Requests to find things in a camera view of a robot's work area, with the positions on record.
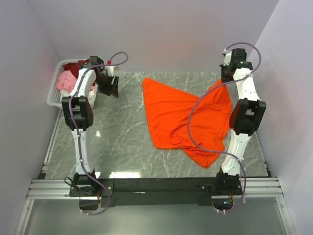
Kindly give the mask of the orange t shirt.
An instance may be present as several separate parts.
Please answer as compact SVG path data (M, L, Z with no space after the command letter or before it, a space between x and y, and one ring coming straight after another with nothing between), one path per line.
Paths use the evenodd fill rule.
M224 150L231 100L218 80L204 99L150 78L142 82L146 119L152 142L159 149L182 149L208 168Z

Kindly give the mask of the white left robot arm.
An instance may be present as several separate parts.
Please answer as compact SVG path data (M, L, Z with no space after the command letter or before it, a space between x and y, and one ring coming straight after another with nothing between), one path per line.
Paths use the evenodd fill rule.
M94 115L88 96L95 84L98 91L107 96L119 97L119 77L114 76L117 65L112 58L104 62L98 56L91 56L87 62L78 66L78 77L73 90L62 98L62 109L66 125L71 130L75 146L75 174L70 180L71 196L101 196L103 187L95 175L90 153L90 128Z

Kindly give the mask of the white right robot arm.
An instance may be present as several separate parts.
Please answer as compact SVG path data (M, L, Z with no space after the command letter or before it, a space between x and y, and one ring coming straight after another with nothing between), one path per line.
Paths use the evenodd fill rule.
M217 174L215 191L219 195L241 191L240 173L242 160L248 142L260 126L266 110L266 103L258 96L253 79L253 66L246 60L246 50L235 48L225 49L224 62L220 65L222 82L235 82L238 92L238 102L230 118L229 127L231 139L225 161Z

